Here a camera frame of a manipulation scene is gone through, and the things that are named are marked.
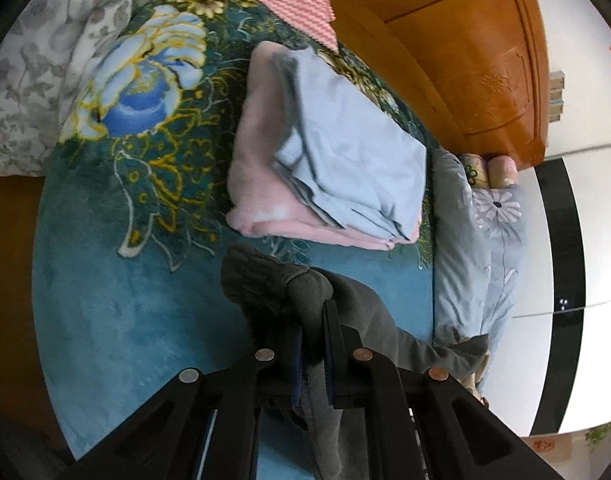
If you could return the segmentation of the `light blue floral duvet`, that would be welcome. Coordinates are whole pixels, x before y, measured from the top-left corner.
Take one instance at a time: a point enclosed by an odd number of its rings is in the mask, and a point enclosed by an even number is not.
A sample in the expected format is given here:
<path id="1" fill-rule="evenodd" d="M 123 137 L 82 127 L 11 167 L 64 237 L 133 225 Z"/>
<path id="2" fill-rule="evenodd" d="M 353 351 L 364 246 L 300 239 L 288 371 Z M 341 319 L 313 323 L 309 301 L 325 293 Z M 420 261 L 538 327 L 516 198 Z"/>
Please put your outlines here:
<path id="1" fill-rule="evenodd" d="M 477 399 L 478 387 L 516 304 L 527 249 L 525 193 L 514 177 L 498 188 L 473 188 L 461 161 L 444 148 L 432 152 L 435 267 L 433 342 L 463 350 L 478 336 L 482 356 L 456 373 Z"/>

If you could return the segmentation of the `blue floral bed blanket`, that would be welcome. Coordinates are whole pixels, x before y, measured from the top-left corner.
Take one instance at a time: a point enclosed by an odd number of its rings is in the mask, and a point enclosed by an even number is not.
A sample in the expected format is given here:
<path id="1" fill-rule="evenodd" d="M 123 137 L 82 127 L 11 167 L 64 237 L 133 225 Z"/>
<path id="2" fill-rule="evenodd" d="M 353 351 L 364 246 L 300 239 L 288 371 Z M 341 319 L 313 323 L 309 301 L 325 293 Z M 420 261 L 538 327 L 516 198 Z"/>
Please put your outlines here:
<path id="1" fill-rule="evenodd" d="M 84 458 L 187 367 L 251 350 L 220 289 L 227 171 L 253 48 L 314 41 L 258 0 L 152 0 L 76 99 L 48 160 L 32 304 L 52 407 Z"/>

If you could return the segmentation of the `folded pink garment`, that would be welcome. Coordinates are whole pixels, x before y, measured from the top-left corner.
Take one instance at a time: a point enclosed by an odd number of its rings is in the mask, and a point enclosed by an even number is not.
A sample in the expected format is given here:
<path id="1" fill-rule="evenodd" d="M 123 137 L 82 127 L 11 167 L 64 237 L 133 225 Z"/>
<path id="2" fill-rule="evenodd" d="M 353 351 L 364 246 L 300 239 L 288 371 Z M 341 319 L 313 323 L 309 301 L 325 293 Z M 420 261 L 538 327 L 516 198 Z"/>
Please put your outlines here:
<path id="1" fill-rule="evenodd" d="M 227 223 L 247 237 L 281 236 L 312 242 L 390 250 L 398 240 L 382 240 L 352 228 L 328 226 L 301 203 L 276 174 L 275 152 L 284 130 L 284 95 L 273 65 L 273 56 L 288 49 L 263 41 L 252 51 L 247 96 L 235 137 L 227 177 L 232 209 Z"/>

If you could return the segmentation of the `floral yellow pillow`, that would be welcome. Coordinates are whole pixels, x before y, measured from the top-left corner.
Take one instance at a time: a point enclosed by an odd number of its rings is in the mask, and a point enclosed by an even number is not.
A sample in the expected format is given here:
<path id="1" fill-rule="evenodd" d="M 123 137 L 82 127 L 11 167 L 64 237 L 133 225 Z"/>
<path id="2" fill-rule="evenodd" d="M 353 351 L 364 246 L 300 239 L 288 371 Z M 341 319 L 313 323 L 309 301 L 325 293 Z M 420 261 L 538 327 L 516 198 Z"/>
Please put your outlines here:
<path id="1" fill-rule="evenodd" d="M 490 188 L 488 165 L 483 157 L 477 154 L 462 154 L 458 158 L 472 188 Z"/>

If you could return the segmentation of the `pink pillow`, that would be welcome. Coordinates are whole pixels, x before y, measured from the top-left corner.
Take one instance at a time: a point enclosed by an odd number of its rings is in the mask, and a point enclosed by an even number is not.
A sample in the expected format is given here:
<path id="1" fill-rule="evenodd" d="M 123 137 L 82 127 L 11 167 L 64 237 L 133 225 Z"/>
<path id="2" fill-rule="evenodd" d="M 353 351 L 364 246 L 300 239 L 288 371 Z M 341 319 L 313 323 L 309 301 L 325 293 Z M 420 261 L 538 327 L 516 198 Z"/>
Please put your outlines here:
<path id="1" fill-rule="evenodd" d="M 494 157 L 488 162 L 491 188 L 510 188 L 518 183 L 518 169 L 514 159 L 508 155 Z"/>

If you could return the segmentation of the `folded light blue garment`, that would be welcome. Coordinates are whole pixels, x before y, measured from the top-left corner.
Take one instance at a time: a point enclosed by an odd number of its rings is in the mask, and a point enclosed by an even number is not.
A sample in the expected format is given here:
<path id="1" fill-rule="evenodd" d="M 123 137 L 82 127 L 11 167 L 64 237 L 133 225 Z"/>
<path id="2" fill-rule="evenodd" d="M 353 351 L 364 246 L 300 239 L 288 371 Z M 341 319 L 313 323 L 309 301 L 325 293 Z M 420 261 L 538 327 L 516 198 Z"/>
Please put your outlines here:
<path id="1" fill-rule="evenodd" d="M 312 49 L 273 56 L 284 95 L 274 169 L 328 226 L 415 242 L 427 150 Z"/>

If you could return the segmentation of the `wooden headboard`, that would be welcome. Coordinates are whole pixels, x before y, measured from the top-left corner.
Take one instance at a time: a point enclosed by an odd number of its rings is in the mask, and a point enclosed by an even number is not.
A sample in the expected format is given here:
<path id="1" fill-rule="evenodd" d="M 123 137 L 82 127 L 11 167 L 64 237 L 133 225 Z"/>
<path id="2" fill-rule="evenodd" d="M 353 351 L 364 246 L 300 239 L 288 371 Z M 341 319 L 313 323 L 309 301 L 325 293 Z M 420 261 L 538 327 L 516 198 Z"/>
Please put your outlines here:
<path id="1" fill-rule="evenodd" d="M 543 162 L 548 59 L 537 0 L 331 0 L 338 40 L 455 154 Z"/>

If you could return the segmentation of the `grey floral white quilt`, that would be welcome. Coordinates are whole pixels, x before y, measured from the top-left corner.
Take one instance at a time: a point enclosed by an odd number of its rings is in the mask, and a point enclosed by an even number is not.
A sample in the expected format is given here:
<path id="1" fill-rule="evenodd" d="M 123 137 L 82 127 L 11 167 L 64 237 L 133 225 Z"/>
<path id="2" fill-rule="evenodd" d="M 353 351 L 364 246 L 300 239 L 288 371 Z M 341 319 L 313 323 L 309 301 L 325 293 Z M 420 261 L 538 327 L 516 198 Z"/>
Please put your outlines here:
<path id="1" fill-rule="evenodd" d="M 150 0 L 31 0 L 0 45 L 0 177 L 37 177 L 85 82 Z"/>

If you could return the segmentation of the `pink checkered cloth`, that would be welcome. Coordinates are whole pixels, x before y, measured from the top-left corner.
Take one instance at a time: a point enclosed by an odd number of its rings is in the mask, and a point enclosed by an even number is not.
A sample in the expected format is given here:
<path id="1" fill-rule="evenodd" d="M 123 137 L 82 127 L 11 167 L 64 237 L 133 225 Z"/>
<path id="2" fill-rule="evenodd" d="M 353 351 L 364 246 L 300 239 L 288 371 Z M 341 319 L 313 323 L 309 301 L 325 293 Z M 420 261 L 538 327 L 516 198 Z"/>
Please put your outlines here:
<path id="1" fill-rule="evenodd" d="M 330 0 L 258 0 L 299 32 L 335 53 L 339 52 Z"/>

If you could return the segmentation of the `wall switch panel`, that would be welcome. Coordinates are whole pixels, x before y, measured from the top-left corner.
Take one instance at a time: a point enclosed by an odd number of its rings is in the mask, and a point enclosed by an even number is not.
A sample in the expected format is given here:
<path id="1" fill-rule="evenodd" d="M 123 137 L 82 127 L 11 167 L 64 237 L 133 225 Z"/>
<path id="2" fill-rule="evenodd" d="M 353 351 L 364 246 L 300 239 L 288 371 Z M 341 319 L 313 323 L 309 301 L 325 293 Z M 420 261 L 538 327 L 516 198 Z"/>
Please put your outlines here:
<path id="1" fill-rule="evenodd" d="M 565 101 L 563 90 L 565 90 L 566 75 L 562 70 L 556 70 L 549 74 L 549 101 L 548 121 L 559 122 L 563 114 Z"/>

